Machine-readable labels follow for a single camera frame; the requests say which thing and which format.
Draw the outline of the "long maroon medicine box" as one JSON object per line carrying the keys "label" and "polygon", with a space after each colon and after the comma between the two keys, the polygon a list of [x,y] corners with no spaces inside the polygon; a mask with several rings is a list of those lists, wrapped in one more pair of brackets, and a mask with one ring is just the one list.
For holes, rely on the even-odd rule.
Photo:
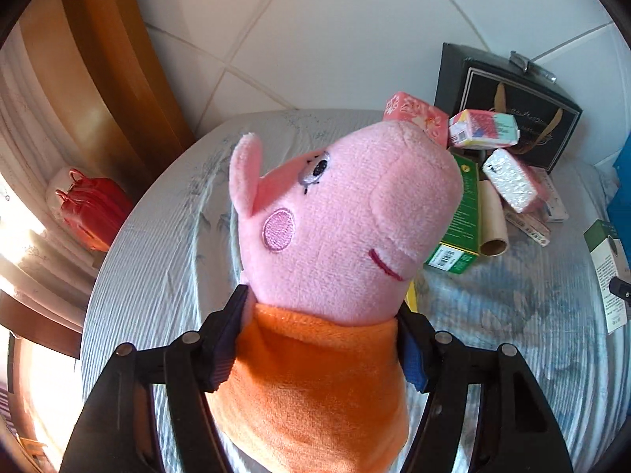
{"label": "long maroon medicine box", "polygon": [[537,218],[529,214],[518,214],[509,206],[504,208],[504,215],[510,224],[541,247],[546,247],[550,243],[551,231]]}

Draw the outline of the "pink pig plush orange dress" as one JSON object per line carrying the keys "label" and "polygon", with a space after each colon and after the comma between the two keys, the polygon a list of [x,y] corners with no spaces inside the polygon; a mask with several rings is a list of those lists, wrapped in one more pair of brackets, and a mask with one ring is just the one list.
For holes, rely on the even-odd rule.
{"label": "pink pig plush orange dress", "polygon": [[272,472],[384,472],[409,434],[396,315],[462,200],[455,158],[386,121],[263,172],[245,134],[229,192],[248,287],[235,361],[207,398]]}

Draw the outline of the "yellow plastic duck tongs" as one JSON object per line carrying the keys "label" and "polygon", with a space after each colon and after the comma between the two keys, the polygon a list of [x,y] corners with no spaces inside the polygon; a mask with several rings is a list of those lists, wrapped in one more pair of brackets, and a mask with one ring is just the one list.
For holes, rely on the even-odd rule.
{"label": "yellow plastic duck tongs", "polygon": [[413,313],[418,312],[418,302],[417,302],[417,295],[416,295],[414,281],[412,281],[409,287],[407,288],[407,293],[405,294],[404,300],[405,300],[405,303],[407,303],[407,306],[410,308],[410,310]]}

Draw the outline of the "green white tall box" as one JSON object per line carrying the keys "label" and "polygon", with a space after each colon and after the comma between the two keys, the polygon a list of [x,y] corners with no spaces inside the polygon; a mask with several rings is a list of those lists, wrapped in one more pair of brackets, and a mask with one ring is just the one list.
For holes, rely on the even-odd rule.
{"label": "green white tall box", "polygon": [[622,241],[614,226],[597,219],[584,233],[592,265],[594,265],[602,298],[607,334],[627,325],[628,303],[625,296],[615,295],[610,284],[613,280],[629,283],[630,269]]}

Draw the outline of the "blue plastic crate lid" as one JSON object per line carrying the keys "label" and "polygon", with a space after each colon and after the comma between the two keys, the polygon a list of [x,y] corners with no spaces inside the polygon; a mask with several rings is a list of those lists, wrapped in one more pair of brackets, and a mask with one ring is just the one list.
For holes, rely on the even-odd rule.
{"label": "blue plastic crate lid", "polygon": [[625,140],[625,145],[614,162],[619,186],[607,205],[607,215],[616,229],[618,238],[630,262],[631,253],[631,136]]}

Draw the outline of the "striped floral bed sheet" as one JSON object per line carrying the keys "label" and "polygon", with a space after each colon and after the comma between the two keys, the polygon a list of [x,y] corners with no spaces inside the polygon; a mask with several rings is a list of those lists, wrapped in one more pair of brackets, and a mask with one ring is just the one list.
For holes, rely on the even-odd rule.
{"label": "striped floral bed sheet", "polygon": [[[245,114],[200,138],[154,183],[120,230],[98,272],[81,343],[90,392],[120,343],[167,345],[220,310],[239,280],[229,160],[239,138],[258,134],[263,167],[320,149],[380,120],[377,111],[288,110]],[[552,173],[569,218],[547,246],[518,229],[508,251],[464,274],[427,268],[416,281],[431,324],[470,346],[517,346],[556,416],[574,469],[603,456],[630,410],[630,331],[607,331],[584,238],[616,185],[570,156]]]}

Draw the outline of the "green medicine box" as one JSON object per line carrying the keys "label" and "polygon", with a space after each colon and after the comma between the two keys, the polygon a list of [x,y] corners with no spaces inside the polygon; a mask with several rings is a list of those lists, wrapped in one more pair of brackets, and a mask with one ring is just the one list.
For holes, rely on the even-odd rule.
{"label": "green medicine box", "polygon": [[480,243],[479,175],[473,160],[454,154],[463,182],[463,196],[447,232],[426,264],[463,274],[478,259]]}

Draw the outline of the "cardboard tube roll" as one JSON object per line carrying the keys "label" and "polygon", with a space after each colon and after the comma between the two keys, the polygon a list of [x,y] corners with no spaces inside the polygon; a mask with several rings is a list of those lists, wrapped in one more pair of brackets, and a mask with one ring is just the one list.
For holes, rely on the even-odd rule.
{"label": "cardboard tube roll", "polygon": [[509,248],[507,222],[499,194],[489,181],[479,183],[480,244],[483,256],[496,257]]}

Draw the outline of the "red toy suitcase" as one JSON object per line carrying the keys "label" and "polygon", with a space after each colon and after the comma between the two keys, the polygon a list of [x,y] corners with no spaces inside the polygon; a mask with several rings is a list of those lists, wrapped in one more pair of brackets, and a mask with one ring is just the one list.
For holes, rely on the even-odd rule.
{"label": "red toy suitcase", "polygon": [[90,250],[107,253],[134,203],[112,179],[69,169],[69,189],[56,190],[62,220]]}

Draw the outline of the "small pink teal tissue pack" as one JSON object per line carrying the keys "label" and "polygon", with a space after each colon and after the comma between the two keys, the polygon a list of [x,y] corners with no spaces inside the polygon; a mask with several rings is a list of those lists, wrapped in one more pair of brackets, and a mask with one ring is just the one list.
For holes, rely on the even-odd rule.
{"label": "small pink teal tissue pack", "polygon": [[498,149],[517,145],[521,132],[513,115],[466,109],[449,119],[449,138],[458,149]]}

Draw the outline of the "wooden bed frame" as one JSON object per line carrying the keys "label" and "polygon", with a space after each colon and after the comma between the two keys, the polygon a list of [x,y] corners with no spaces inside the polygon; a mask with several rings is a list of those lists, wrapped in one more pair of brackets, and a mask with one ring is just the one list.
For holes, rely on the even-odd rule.
{"label": "wooden bed frame", "polygon": [[31,0],[19,29],[77,166],[139,199],[194,142],[137,0]]}

